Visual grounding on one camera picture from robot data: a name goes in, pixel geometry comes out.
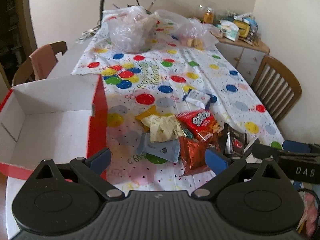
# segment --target floor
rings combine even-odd
[[[5,189],[7,177],[0,172],[0,240],[7,240],[7,229],[5,227]]]

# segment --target wooden cabinet top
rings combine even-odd
[[[270,52],[269,47],[266,44],[264,44],[262,41],[259,41],[258,46],[251,46],[250,44],[248,44],[242,40],[232,41],[232,40],[229,40],[225,37],[218,38],[218,40],[221,43],[226,43],[226,44],[231,44],[231,45],[235,45],[235,46],[239,46],[239,47],[243,47],[243,48],[253,49],[253,50],[264,52],[266,54],[269,54],[269,52]]]

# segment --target cardboard box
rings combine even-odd
[[[70,75],[13,87],[0,105],[0,172],[27,179],[43,159],[69,163],[106,145],[100,75]]]

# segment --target gray ribbed surface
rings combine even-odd
[[[77,232],[55,237],[21,232],[13,239],[302,240],[295,232],[281,236],[254,236],[241,232],[223,221],[209,202],[193,200],[186,191],[132,191],[125,200],[108,203],[94,222]]]

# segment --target lamp neck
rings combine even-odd
[[[101,28],[102,17],[103,17],[103,7],[104,7],[104,0],[100,0],[100,20],[98,22],[98,28]]]

